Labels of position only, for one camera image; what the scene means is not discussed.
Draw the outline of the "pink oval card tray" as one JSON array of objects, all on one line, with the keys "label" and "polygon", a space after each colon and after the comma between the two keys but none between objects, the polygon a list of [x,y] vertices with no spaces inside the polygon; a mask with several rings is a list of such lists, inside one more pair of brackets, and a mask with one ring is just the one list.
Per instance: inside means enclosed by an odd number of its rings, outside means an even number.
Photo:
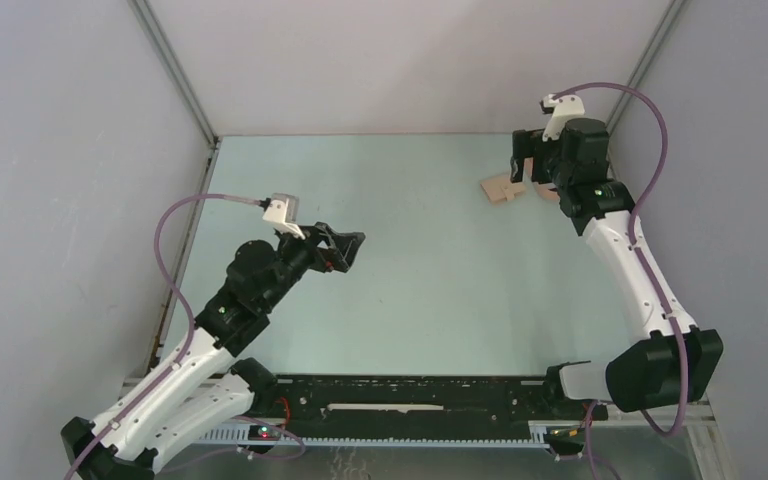
[{"label": "pink oval card tray", "polygon": [[533,187],[540,198],[552,203],[559,203],[560,196],[553,184],[534,183]]}]

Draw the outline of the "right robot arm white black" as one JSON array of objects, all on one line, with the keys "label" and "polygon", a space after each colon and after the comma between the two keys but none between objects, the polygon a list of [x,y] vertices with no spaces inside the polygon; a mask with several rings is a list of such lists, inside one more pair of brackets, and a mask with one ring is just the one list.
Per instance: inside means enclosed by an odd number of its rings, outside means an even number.
[{"label": "right robot arm white black", "polygon": [[609,178],[609,134],[603,122],[568,121],[555,135],[512,134],[511,175],[555,188],[563,214],[603,262],[621,293],[629,347],[610,361],[566,363],[549,369],[554,383],[541,392],[545,411],[566,418],[582,400],[623,412],[699,400],[724,346],[682,307],[648,248],[627,187]]}]

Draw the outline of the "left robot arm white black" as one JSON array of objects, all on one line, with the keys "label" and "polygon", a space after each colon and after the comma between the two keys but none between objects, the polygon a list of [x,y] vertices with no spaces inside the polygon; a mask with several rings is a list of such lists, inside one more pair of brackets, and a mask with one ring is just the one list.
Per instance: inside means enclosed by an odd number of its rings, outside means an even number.
[{"label": "left robot arm white black", "polygon": [[281,233],[276,245],[264,240],[241,245],[223,285],[173,352],[108,410],[91,420],[75,417],[62,428],[71,476],[152,479],[222,422],[272,411],[276,377],[240,354],[305,273],[347,272],[366,239],[322,222],[301,233]]}]

